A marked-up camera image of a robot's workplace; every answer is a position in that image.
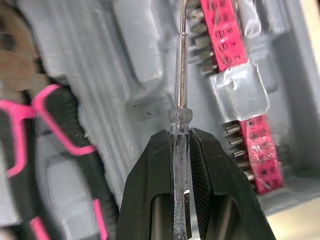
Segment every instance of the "tool kit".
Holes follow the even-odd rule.
[[[210,213],[235,207],[215,197],[227,194],[240,216],[240,202],[254,206],[249,239],[273,239],[264,214],[320,195],[320,79],[299,0],[188,0],[185,18],[178,0],[1,7],[0,226],[37,239],[168,239],[152,229],[170,226],[173,239],[216,239]],[[170,193],[173,221],[151,220],[170,212]]]

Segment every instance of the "voltage tester screwdriver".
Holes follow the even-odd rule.
[[[189,129],[187,0],[180,6],[171,129],[150,138],[127,177],[116,239],[275,240],[246,175],[213,135]]]

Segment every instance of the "metal bit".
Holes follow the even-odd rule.
[[[244,174],[246,175],[246,177],[248,178],[249,181],[252,181],[255,179],[255,175],[253,174],[253,172],[251,170],[244,171]]]
[[[208,58],[212,58],[214,56],[214,52],[213,51],[203,51],[201,53],[198,54],[199,58],[202,60],[208,59]]]
[[[191,32],[194,34],[202,34],[205,33],[207,30],[207,25],[203,22],[191,27]]]
[[[240,131],[240,126],[238,124],[232,125],[232,126],[227,127],[225,129],[225,131],[227,134],[233,134],[235,132]]]
[[[236,164],[239,168],[247,168],[250,166],[250,163],[248,161],[238,162]]]
[[[187,7],[188,8],[195,8],[200,6],[200,0],[189,0],[187,1]]]
[[[247,153],[246,150],[239,150],[239,151],[235,151],[235,152],[233,153],[233,156],[234,156],[235,158],[237,158],[237,157],[240,157],[240,156],[242,156],[242,155],[244,155],[244,154],[246,154],[246,153]]]
[[[203,49],[211,44],[211,39],[209,36],[200,36],[197,37],[194,41],[197,49]]]
[[[201,68],[201,71],[204,74],[208,74],[211,73],[213,71],[215,71],[218,68],[218,66],[216,64],[210,64],[210,65],[205,65]]]
[[[191,10],[187,14],[187,18],[190,19],[192,22],[200,22],[204,19],[204,17],[205,17],[204,12],[200,7]]]
[[[233,138],[229,141],[230,145],[237,145],[237,144],[241,144],[244,142],[244,139],[242,137],[236,137],[236,138]]]

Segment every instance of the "black rubber grip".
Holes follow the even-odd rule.
[[[85,131],[79,122],[77,98],[68,89],[62,87],[55,89],[47,96],[44,104],[50,117],[70,142],[79,148],[91,145],[86,139]],[[119,209],[107,185],[104,166],[98,152],[94,150],[84,155],[73,155],[73,158],[76,159],[82,171],[92,200],[99,200],[108,240],[115,239]]]
[[[11,169],[15,164],[16,136],[13,133],[11,117],[8,113],[0,111],[0,140],[3,146],[6,169]],[[35,168],[35,144],[36,133],[34,119],[24,119],[20,126],[24,132],[25,166],[17,174],[8,178],[10,193],[13,198],[16,210],[22,220],[22,227],[27,233],[28,239],[37,239],[31,222],[38,219],[42,222],[48,237],[51,240],[64,239],[59,228],[50,218],[42,202],[37,186]]]
[[[104,167],[98,153],[78,156],[77,164],[90,191],[92,200],[99,200],[101,216],[107,230],[107,239],[116,239],[116,227],[119,217],[119,209],[115,198],[111,193],[104,174]]]
[[[85,131],[79,122],[79,103],[70,90],[63,87],[54,90],[47,96],[44,104],[49,115],[75,146],[91,145],[86,139]]]

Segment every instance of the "metal screwdriver shaft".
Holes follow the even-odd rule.
[[[187,0],[181,0],[180,6],[181,18],[177,39],[174,106],[169,111],[170,139],[173,147],[173,240],[188,240],[192,238],[190,209],[193,206],[190,205],[189,195],[192,190],[189,133],[192,110],[187,108]]]
[[[181,108],[187,107],[187,49],[188,36],[186,34],[186,9],[187,0],[181,0],[180,32],[177,40],[175,93],[174,105]]]

